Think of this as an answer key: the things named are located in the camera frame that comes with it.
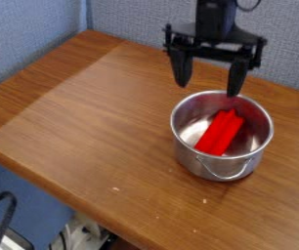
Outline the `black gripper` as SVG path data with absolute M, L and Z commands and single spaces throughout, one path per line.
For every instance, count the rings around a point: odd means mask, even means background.
M 237 11 L 252 12 L 260 2 L 244 8 L 239 0 L 197 0 L 196 19 L 164 28 L 164 48 L 170 60 L 176 84 L 185 88 L 193 74 L 193 58 L 232 63 L 227 96 L 239 95 L 248 69 L 261 65 L 268 40 L 236 24 Z

